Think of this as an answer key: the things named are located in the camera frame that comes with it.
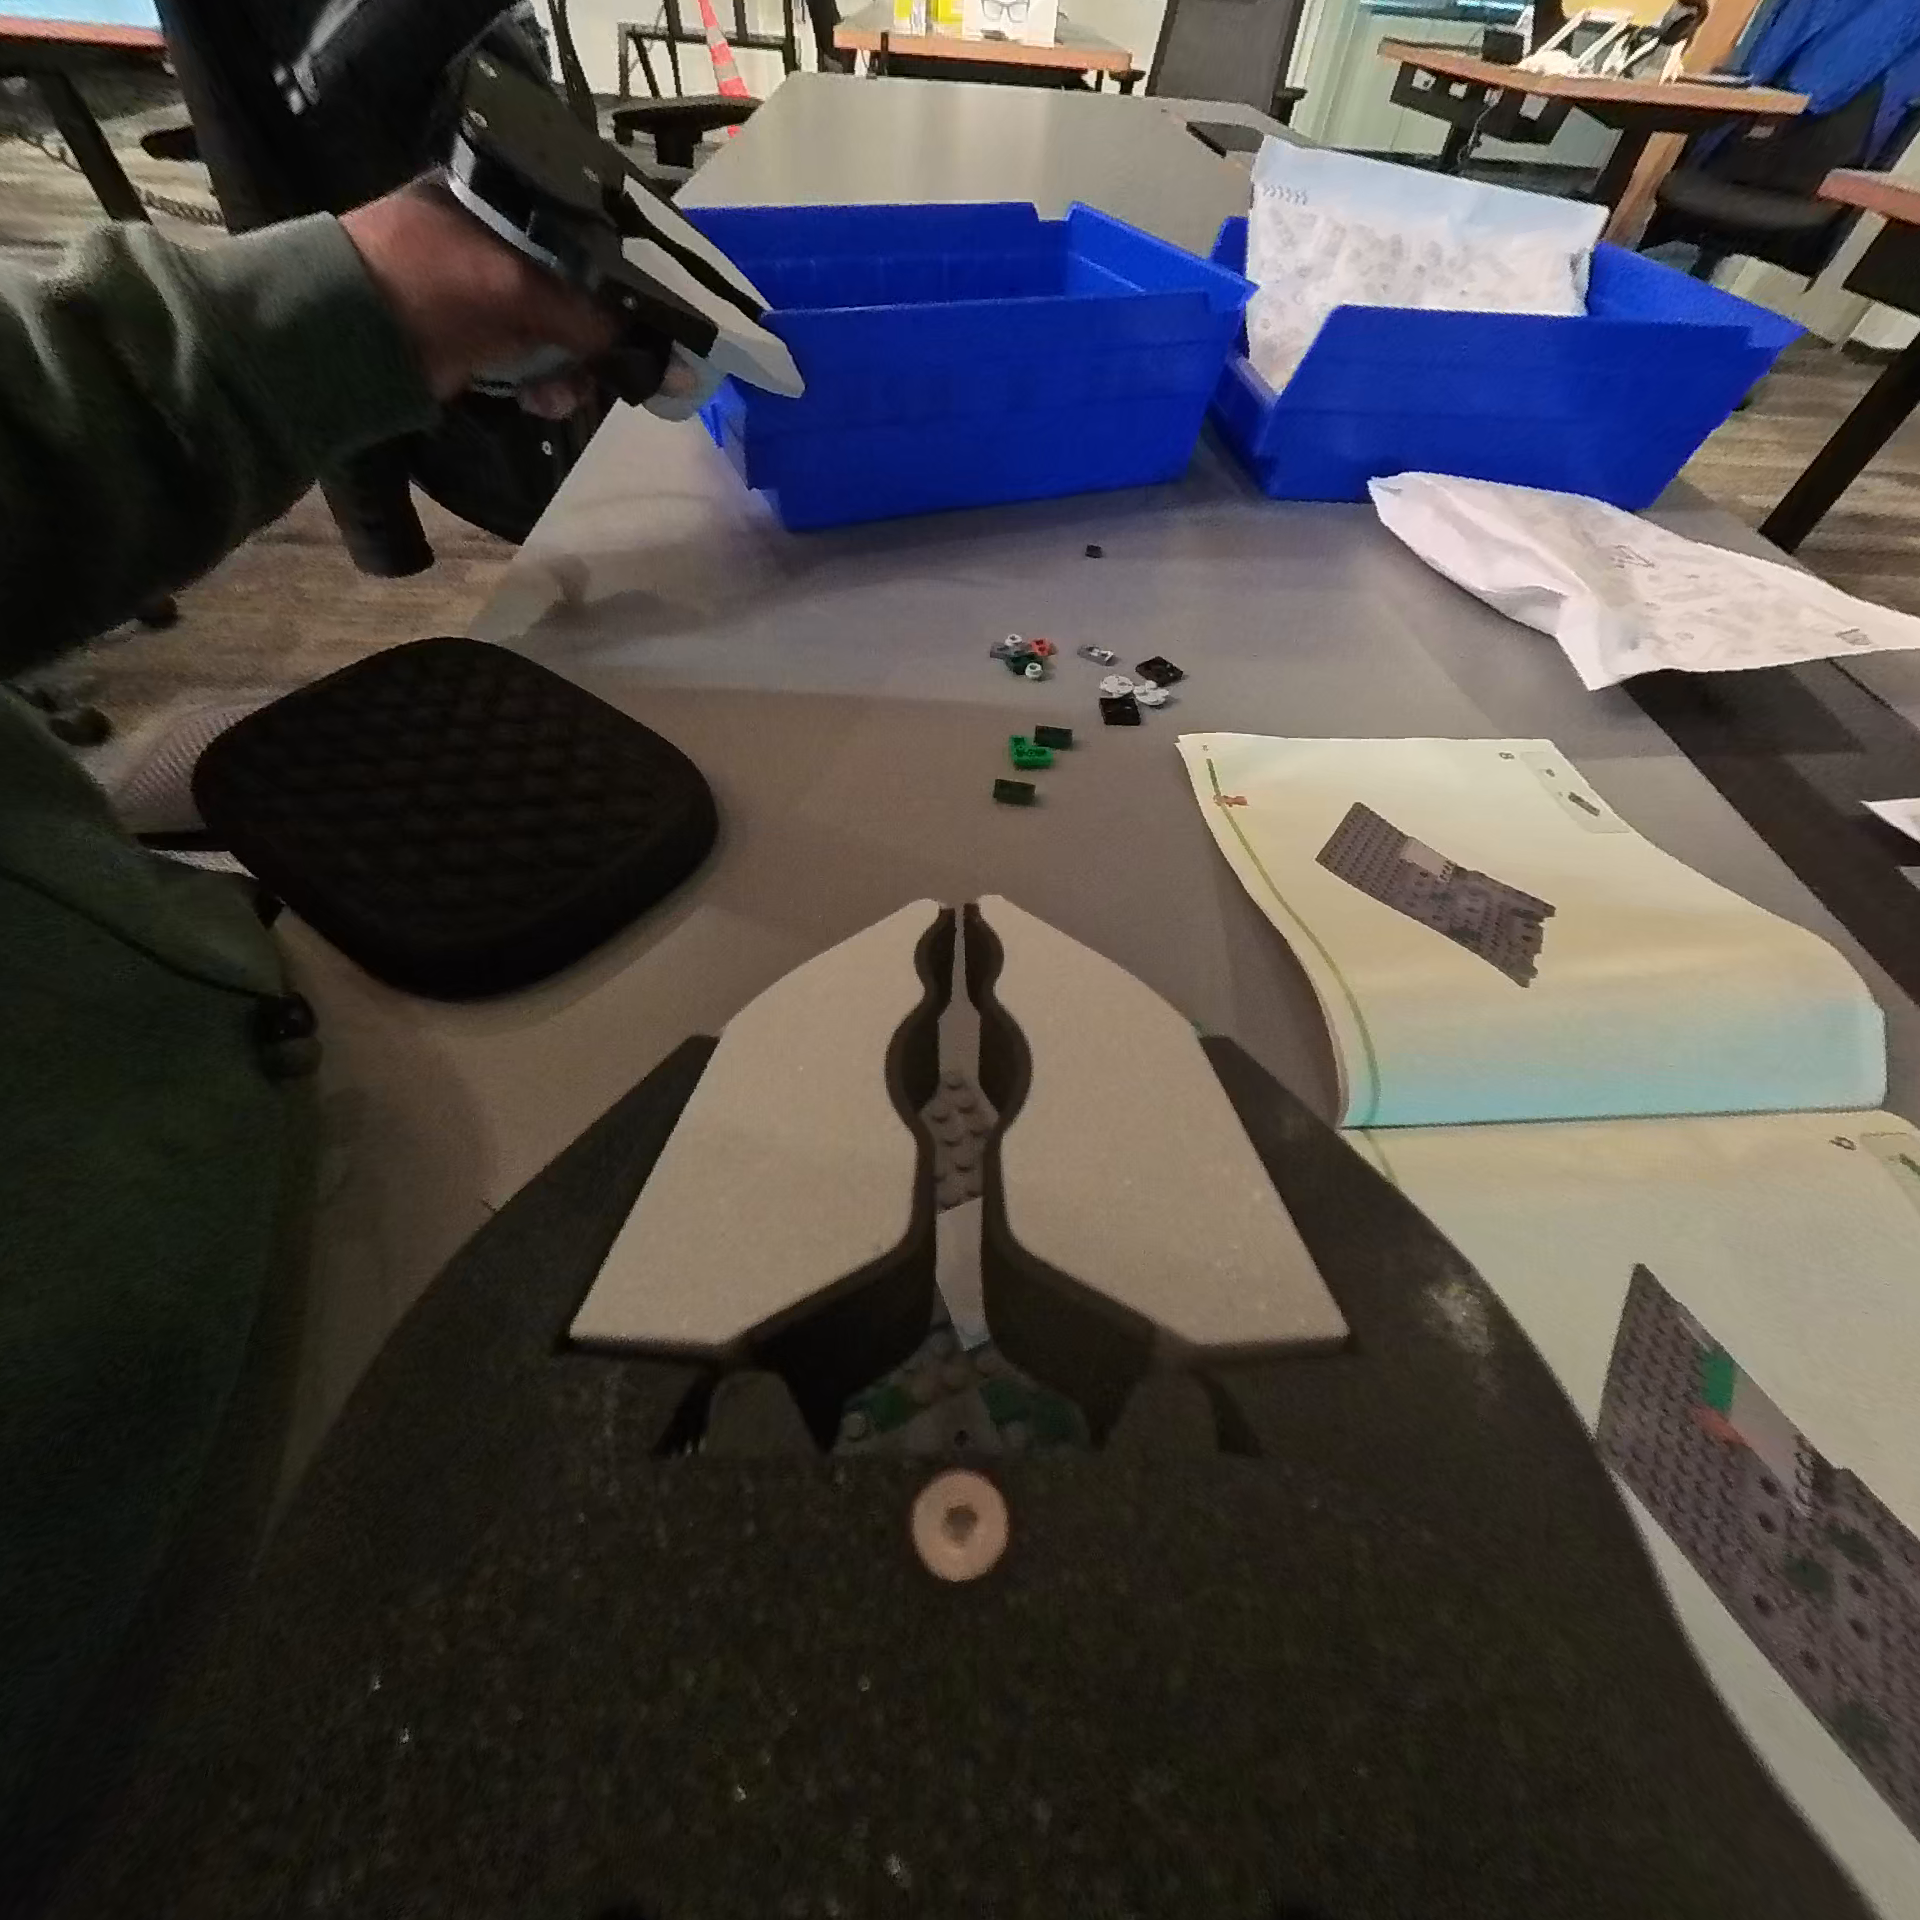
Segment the clear plastic bag of bricks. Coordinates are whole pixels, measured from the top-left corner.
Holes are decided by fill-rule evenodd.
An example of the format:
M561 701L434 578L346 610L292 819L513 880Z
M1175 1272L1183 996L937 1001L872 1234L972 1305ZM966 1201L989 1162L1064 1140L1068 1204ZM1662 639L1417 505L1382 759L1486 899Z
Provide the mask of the clear plastic bag of bricks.
M1242 275L1248 357L1280 393L1343 306L1580 317L1606 208L1264 140Z

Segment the person's left forearm green sleeve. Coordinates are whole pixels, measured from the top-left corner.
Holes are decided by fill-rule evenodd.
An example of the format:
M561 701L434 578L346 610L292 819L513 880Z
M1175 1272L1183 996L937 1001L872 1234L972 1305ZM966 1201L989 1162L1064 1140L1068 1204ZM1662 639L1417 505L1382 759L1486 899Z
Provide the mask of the person's left forearm green sleeve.
M436 413L329 215L204 248L105 224L50 272L4 265L4 679L129 621Z

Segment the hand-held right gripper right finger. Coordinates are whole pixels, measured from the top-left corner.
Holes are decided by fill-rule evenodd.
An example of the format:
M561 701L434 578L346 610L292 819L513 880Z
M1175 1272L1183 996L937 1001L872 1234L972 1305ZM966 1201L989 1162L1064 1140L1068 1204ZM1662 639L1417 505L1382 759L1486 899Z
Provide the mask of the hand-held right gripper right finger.
M1350 1323L1192 1023L1008 897L966 906L991 1341L1104 1437L1138 1385Z

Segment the white printed paper bag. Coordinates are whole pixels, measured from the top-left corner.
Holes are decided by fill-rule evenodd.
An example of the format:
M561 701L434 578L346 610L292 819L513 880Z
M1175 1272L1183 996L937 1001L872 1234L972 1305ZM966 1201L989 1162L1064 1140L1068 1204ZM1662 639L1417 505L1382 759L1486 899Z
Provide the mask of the white printed paper bag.
M1590 496L1430 472L1375 477L1366 495L1417 560L1553 640L1588 691L1917 647L1914 616Z

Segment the person's green jacket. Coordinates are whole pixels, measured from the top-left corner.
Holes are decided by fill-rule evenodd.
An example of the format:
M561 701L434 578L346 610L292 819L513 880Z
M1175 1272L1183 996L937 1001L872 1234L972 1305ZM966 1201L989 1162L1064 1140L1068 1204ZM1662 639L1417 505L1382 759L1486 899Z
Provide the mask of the person's green jacket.
M314 1017L254 892L143 851L4 692L4 1915L174 1660L261 1314L297 1283Z

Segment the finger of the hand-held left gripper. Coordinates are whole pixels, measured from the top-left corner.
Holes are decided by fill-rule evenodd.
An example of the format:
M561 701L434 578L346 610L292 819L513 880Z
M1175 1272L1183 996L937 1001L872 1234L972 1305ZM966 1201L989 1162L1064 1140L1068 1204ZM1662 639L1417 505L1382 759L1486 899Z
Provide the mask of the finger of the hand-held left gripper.
M689 421L733 379L796 401L805 376L781 338L730 301L642 300L639 325L662 341L662 373L642 410Z
M650 335L744 335L766 317L743 269L644 176L616 186L616 305Z

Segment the grey desk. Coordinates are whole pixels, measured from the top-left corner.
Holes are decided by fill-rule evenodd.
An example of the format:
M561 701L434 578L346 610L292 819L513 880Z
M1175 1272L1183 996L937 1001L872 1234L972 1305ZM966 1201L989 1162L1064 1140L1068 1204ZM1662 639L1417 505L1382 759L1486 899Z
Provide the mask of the grey desk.
M1082 546L1101 541L1104 560ZM284 1915L1841 1915L1864 1906L1701 1663L1518 1333L1328 1128L1311 996L1223 872L1167 736L996 808L991 618L1106 619L1248 729L1525 725L1672 853L1914 1010L1630 692L1492 663L1361 507L1170 487L785 536L687 427L621 413L481 633L672 733L722 849L682 903L520 1000L434 1005L300 954L393 1298L277 1573L326 1623L289 1739ZM564 1357L559 1285L633 1195L670 1044L902 897L1008 880L1286 1089L1311 1248L1425 1337L1224 1377L1231 1447L1006 1468L1012 1546L925 1573L927 1464L666 1457L682 1368Z

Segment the blue plastic bin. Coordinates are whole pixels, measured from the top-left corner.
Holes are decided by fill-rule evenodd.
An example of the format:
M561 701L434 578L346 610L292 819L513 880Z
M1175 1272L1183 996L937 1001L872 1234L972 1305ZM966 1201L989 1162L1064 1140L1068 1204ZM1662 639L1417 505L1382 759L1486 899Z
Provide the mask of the blue plastic bin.
M1361 504L1375 477L1448 474L1641 513L1802 335L1597 244L1576 317L1343 305L1282 391L1237 349L1207 418L1282 501Z
M1180 477L1255 285L1086 204L693 208L805 393L703 424L790 532Z

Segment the wooden background desk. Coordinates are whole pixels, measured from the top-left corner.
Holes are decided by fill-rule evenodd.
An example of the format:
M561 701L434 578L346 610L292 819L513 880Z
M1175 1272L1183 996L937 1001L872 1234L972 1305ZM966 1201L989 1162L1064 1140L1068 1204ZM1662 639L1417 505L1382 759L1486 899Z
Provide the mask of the wooden background desk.
M102 213L118 224L146 224L150 213L82 98L79 80L148 77L166 69L166 41L146 24L29 17L24 4L2 4L2 77L24 80L36 93Z
M1392 104L1447 128L1437 167L1448 176L1479 137L1518 137L1530 101L1544 101L1552 122L1581 112L1616 132L1590 197L1608 213L1601 240L1623 249L1641 240L1679 141L1714 128L1776 128L1808 109L1808 97L1776 88L1544 76L1405 39L1381 39L1375 50L1396 69Z
M1880 231L1847 276L1871 305L1917 317L1917 186L1869 171L1831 171L1817 197L1880 219ZM1917 405L1917 341L1909 341L1837 424L1815 459L1770 507L1759 536L1783 553L1817 529Z
M842 17L830 33L837 58L864 61L872 77L904 77L904 69L935 69L943 77L957 69L991 76L991 80L1044 76L1047 85L1089 83L1120 97L1145 90L1145 71L1136 58L1113 39L1077 25L1068 13L1054 24L1054 41L968 39L965 34L902 33L890 4L866 4Z

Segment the grey toy brick baseplate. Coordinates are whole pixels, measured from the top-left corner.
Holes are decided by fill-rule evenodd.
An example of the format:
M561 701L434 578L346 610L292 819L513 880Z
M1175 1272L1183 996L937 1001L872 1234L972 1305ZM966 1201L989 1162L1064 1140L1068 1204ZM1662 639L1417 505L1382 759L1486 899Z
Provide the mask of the grey toy brick baseplate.
M909 1356L842 1401L832 1453L976 1466L1087 1450L1092 1436L1080 1408L1015 1368L988 1328L980 1203L996 1111L972 1073L945 1064L920 1123L935 1201L927 1331Z

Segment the blue jacket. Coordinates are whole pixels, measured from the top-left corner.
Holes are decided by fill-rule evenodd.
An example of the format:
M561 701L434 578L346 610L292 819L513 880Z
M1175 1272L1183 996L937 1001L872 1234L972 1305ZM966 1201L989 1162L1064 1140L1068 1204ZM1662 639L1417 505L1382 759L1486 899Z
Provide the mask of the blue jacket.
M1889 159L1917 101L1917 3L1767 3L1733 53L1733 74L1806 93L1813 114L1880 88L1864 156Z

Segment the pile of small toy bricks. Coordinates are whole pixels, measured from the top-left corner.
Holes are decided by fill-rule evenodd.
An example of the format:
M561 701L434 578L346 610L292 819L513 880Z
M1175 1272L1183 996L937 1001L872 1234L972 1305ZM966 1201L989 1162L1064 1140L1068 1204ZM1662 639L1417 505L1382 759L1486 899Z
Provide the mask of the pile of small toy bricks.
M1185 688L1188 667L1170 657L1145 657L1124 663L1120 653L1092 642L1063 651L1037 633L1010 631L989 642L988 659L1022 691L1042 696L1054 685L1064 661L1094 669L1089 699L1094 722L1104 729L1138 729L1150 713L1167 708ZM1039 778L1072 754L1080 729L1060 715L1037 715L1015 727L1001 749L1001 767L991 779L991 805L1031 809L1039 803Z

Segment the person's left hand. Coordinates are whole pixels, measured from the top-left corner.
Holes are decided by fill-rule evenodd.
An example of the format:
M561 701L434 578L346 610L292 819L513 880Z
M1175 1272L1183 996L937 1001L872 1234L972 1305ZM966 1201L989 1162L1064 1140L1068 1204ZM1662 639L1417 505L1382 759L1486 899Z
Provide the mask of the person's left hand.
M591 401L593 367L614 338L608 312L503 243L441 184L407 184L337 224L438 401L546 352L559 373L526 381L520 410L561 421Z

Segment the open instruction booklet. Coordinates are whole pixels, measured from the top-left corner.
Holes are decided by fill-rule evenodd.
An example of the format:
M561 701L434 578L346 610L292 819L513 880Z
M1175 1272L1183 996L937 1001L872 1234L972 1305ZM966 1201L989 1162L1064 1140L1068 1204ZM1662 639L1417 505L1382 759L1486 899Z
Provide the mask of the open instruction booklet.
M1914 1123L1880 1001L1549 741L1176 749L1311 985L1346 1139L1548 1361L1845 1877L1914 1915Z

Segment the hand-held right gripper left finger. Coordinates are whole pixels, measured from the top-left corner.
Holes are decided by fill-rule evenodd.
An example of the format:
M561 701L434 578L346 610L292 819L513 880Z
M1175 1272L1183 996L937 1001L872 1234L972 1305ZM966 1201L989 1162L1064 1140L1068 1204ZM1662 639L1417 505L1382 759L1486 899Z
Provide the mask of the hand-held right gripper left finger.
M774 1377L821 1450L929 1328L952 913L929 899L816 954L709 1044L566 1339Z

